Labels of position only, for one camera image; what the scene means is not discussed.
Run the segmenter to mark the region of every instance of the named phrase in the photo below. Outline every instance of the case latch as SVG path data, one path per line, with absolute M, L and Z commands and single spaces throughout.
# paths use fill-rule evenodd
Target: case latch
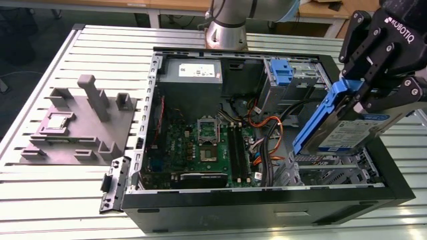
M 125 192 L 130 158 L 122 156 L 110 162 L 108 174 L 101 180 L 100 190 L 104 192 L 98 207 L 100 214 L 122 213 L 121 201 Z

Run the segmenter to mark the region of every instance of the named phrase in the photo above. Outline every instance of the white cable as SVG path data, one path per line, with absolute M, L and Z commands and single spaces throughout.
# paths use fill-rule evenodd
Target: white cable
M 14 71 L 14 72 L 10 72 L 8 74 L 1 75 L 0 78 L 9 76 L 12 74 L 41 74 L 42 75 L 44 73 L 37 72 L 37 71 Z
M 261 138 L 260 140 L 257 140 L 252 146 L 248 148 L 248 151 L 252 152 L 253 151 L 253 148 L 264 141 L 264 138 Z

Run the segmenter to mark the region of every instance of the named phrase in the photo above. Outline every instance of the aluminum table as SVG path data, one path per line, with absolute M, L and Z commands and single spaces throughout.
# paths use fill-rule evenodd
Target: aluminum table
M 248 34 L 251 51 L 327 54 L 337 62 L 337 39 Z M 201 31 L 86 25 L 73 29 L 0 143 L 0 239 L 412 239 L 427 238 L 427 123 L 421 111 L 383 135 L 416 199 L 381 208 L 341 225 L 144 234 L 124 213 L 98 215 L 101 178 L 108 166 L 21 165 L 21 149 L 36 132 L 52 88 L 77 87 L 80 74 L 96 77 L 108 97 L 126 92 L 144 106 L 154 46 L 203 48 Z M 141 118 L 134 113 L 133 120 Z M 136 133 L 137 123 L 129 133 Z M 128 146 L 134 144 L 128 137 Z

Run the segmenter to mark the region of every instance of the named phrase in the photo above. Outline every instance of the floor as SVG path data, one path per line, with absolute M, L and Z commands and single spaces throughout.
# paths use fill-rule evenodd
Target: floor
M 33 61 L 16 66 L 0 58 L 0 79 L 9 87 L 8 92 L 0 94 L 0 140 L 9 129 L 73 25 L 81 23 L 121 27 L 137 27 L 137 25 L 140 27 L 149 27 L 149 20 L 145 14 L 133 15 L 117 12 L 64 10 L 61 12 L 61 19 L 54 19 L 49 9 L 33 9 L 32 17 L 37 26 L 37 32 L 28 36 L 34 50 Z M 196 30 L 197 25 L 204 23 L 204 21 L 203 17 L 174 16 L 169 19 L 168 16 L 162 15 L 161 28 Z M 267 22 L 248 20 L 247 32 L 269 33 Z M 10 44 L 14 43 L 2 44 L 2 48 L 12 48 L 13 45 Z

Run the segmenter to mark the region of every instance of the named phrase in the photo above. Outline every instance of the green motherboard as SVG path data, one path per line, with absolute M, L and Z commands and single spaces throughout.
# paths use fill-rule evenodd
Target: green motherboard
M 229 158 L 228 125 L 219 124 L 169 124 L 165 134 L 165 157 L 161 161 L 162 173 L 221 173 L 227 174 L 229 188 L 257 187 L 253 173 L 249 169 L 249 156 L 244 156 L 244 168 L 248 177 L 232 178 L 232 164 Z M 253 130 L 241 127 L 243 144 L 253 137 Z M 219 131 L 219 141 L 215 144 L 199 143 L 199 136 L 211 137 Z

